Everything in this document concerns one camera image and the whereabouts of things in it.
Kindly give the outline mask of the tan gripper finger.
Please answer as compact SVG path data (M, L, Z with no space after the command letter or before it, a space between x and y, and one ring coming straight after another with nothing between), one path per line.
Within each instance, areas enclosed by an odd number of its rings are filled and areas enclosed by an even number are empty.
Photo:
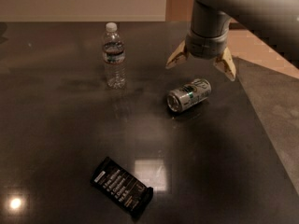
M226 47L224 52L216 58L214 66L224 75L226 75L229 80L235 81L236 68L231 51L228 47Z
M178 64L185 63L188 60L189 52L187 51L187 47L185 41L182 41L175 51L169 56L166 62L166 69L171 69Z

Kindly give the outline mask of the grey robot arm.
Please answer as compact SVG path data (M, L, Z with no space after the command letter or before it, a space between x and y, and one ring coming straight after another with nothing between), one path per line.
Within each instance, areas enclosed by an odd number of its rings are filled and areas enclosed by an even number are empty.
M238 21L293 66L299 64L299 0L193 0L190 30L166 62L207 59L230 80L236 68L227 45L229 22Z

